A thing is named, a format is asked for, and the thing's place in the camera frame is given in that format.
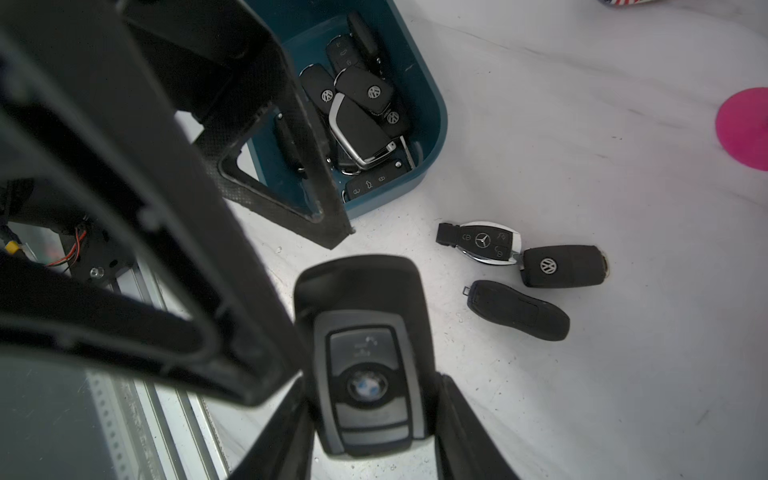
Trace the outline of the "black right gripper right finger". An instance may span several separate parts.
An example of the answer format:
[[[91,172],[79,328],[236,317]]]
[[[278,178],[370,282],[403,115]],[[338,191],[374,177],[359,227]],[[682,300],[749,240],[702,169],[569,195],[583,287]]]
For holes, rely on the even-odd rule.
[[[437,385],[434,437],[438,478],[518,480],[455,382],[439,374]]]

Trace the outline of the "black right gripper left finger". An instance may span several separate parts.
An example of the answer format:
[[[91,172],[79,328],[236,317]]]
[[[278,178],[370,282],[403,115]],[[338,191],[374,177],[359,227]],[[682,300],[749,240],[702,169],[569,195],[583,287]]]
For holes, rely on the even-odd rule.
[[[310,479],[314,438],[306,382],[299,377],[228,479]]]

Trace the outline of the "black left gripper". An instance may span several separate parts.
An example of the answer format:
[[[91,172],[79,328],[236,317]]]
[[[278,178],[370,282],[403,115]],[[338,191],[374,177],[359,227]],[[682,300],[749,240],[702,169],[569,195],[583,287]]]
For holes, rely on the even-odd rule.
[[[6,254],[2,353],[263,403],[307,355],[229,203],[337,246],[351,226],[325,144],[287,53],[242,1],[3,2],[2,180],[50,184],[188,317]]]

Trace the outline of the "black BMW key fob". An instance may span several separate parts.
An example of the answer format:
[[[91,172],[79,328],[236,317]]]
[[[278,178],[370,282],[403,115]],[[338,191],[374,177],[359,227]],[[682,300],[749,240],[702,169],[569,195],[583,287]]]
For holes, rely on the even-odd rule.
[[[433,339],[411,260],[363,255],[312,267],[295,284],[294,311],[311,355],[308,393],[329,456],[389,455],[433,435]]]

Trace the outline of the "black silver flip key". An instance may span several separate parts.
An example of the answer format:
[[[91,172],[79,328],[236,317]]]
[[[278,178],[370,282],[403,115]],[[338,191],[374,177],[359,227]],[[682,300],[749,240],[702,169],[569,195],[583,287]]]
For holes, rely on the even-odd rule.
[[[336,93],[329,111],[330,129],[343,150],[361,170],[384,161],[397,146],[353,100]]]

